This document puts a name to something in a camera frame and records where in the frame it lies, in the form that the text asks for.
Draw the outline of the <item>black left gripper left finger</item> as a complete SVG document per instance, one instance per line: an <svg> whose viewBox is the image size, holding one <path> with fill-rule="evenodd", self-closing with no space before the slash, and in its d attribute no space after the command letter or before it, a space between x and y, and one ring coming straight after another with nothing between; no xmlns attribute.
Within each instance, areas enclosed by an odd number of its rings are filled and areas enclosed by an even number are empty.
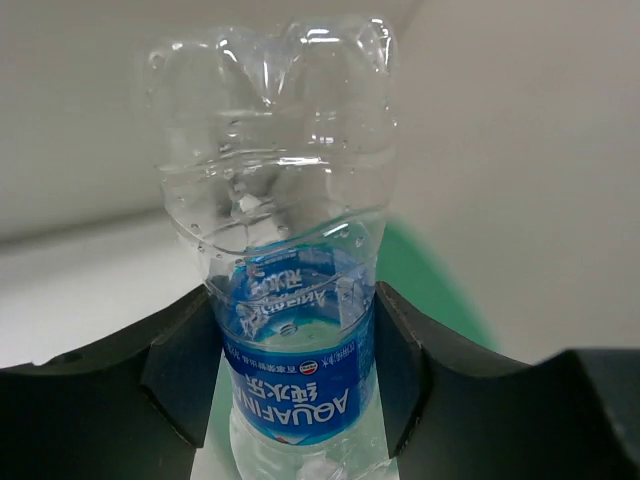
<svg viewBox="0 0 640 480"><path fill-rule="evenodd" d="M2 369L2 478L190 478L221 349L198 287L43 365Z"/></svg>

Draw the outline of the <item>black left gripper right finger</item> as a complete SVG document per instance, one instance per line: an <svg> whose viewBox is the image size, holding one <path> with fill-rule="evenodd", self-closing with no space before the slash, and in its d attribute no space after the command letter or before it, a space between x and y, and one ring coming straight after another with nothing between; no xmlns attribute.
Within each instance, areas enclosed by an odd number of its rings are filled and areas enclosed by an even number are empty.
<svg viewBox="0 0 640 480"><path fill-rule="evenodd" d="M635 479L639 353L569 349L528 365L376 286L375 358L403 479Z"/></svg>

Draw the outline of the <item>blue label plastic bottle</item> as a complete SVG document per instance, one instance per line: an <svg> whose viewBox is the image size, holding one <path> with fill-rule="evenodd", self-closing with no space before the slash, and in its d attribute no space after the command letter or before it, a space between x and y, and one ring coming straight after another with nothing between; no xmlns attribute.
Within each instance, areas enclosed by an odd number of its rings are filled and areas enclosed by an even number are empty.
<svg viewBox="0 0 640 480"><path fill-rule="evenodd" d="M244 479L393 479L374 359L394 181L395 38L298 18L157 38L136 72L164 206L193 251Z"/></svg>

